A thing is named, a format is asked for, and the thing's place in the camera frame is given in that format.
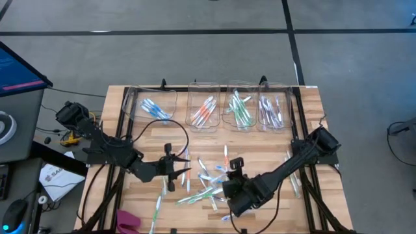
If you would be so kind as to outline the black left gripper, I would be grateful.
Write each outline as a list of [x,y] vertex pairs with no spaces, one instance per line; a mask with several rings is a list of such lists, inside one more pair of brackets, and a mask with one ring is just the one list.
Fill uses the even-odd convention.
[[165,156],[161,157],[157,162],[157,175],[158,176],[167,176],[168,182],[167,187],[169,192],[175,191],[175,183],[174,180],[177,179],[181,174],[190,170],[190,168],[181,169],[178,171],[174,170],[174,162],[182,162],[187,163],[189,159],[183,159],[179,156],[176,156],[172,153],[172,145],[171,143],[167,143],[164,145],[164,152]]

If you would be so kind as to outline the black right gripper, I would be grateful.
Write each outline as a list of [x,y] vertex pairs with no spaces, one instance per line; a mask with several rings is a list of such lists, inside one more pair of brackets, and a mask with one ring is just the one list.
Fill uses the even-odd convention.
[[228,180],[222,183],[224,196],[228,199],[237,197],[248,198],[248,183],[250,178],[242,172],[244,159],[237,157],[229,162],[231,171],[227,171]]

